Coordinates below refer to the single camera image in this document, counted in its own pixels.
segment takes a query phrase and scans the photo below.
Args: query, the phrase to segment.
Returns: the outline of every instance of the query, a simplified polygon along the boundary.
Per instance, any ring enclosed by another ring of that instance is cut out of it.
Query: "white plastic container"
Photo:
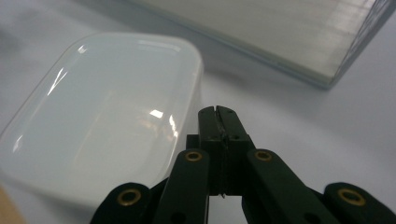
[[[197,131],[202,71],[197,49],[173,37],[78,41],[2,133],[2,177],[88,207],[122,183],[155,186]]]

